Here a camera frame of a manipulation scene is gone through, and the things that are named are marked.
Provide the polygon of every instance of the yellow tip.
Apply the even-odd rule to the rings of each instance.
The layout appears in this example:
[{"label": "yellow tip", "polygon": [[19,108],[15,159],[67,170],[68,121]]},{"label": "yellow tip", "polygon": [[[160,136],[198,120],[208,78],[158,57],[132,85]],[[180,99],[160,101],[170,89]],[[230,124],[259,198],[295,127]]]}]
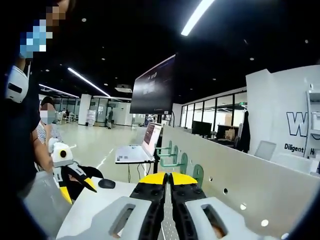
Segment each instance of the yellow tip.
[{"label": "yellow tip", "polygon": [[70,195],[69,195],[67,187],[66,186],[62,186],[62,187],[60,187],[60,190],[61,190],[62,196],[65,198],[65,200],[67,200],[68,203],[72,204],[72,201],[71,201],[71,198],[70,198]]},{"label": "yellow tip", "polygon": [[158,172],[154,174],[149,174],[142,178],[139,183],[145,184],[159,184],[162,185],[164,183],[165,172]]},{"label": "yellow tip", "polygon": [[174,185],[198,183],[197,180],[195,180],[193,177],[182,173],[172,172],[172,177]]},{"label": "yellow tip", "polygon": [[97,191],[96,186],[95,186],[94,182],[91,180],[91,178],[88,177],[88,178],[86,178],[84,181],[85,181],[87,184],[89,184],[90,187],[92,187],[95,191]]}]

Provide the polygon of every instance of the computer monitor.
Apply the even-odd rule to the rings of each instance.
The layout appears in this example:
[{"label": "computer monitor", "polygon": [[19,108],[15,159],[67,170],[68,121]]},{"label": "computer monitor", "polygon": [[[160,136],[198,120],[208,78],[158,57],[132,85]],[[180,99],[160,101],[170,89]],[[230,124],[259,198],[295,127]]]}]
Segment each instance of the computer monitor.
[{"label": "computer monitor", "polygon": [[161,129],[161,125],[151,122],[146,128],[144,139],[142,142],[142,148],[144,148],[144,150],[150,157],[152,157],[155,153],[155,148],[161,133]]},{"label": "computer monitor", "polygon": [[211,136],[211,123],[193,121],[192,134],[198,134],[200,136]]}]

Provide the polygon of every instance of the laptop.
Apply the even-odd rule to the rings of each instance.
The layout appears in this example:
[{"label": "laptop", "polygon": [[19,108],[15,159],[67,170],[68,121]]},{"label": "laptop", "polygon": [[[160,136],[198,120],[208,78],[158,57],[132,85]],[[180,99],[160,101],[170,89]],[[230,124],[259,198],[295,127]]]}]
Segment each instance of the laptop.
[{"label": "laptop", "polygon": [[116,150],[116,164],[140,164],[154,161],[154,153],[162,126],[149,123],[141,145],[121,146]]}]

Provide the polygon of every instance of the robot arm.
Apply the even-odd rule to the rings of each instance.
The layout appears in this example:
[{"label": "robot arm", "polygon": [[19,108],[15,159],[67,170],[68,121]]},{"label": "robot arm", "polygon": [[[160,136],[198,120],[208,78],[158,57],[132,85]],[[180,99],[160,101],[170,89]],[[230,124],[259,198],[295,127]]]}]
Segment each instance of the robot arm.
[{"label": "robot arm", "polygon": [[62,195],[69,203],[72,203],[72,200],[70,198],[66,182],[62,177],[61,167],[66,167],[65,170],[67,171],[67,173],[74,177],[84,187],[93,192],[97,192],[92,180],[87,177],[85,172],[79,167],[79,165],[74,162],[74,156],[67,144],[58,142],[57,138],[50,138],[48,143],[48,150],[51,153],[53,161],[54,179],[58,183]]},{"label": "robot arm", "polygon": [[94,216],[91,227],[60,240],[156,240],[164,220],[166,184],[170,184],[172,217],[180,240],[275,240],[250,231],[243,216],[215,197],[207,197],[197,181],[181,173],[145,176],[130,197],[120,197]]}]

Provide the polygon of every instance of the monitor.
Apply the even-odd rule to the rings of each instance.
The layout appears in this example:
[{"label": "monitor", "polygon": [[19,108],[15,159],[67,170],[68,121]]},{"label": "monitor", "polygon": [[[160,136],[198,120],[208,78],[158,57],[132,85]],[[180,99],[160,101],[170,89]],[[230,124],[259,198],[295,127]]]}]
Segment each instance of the monitor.
[{"label": "monitor", "polygon": [[211,136],[211,123],[202,121],[193,121],[192,134],[198,134],[200,136]]},{"label": "monitor", "polygon": [[175,56],[169,57],[135,80],[131,114],[172,113]]},{"label": "monitor", "polygon": [[156,144],[160,137],[162,126],[155,123],[149,123],[146,128],[142,148],[152,157],[155,153]]}]

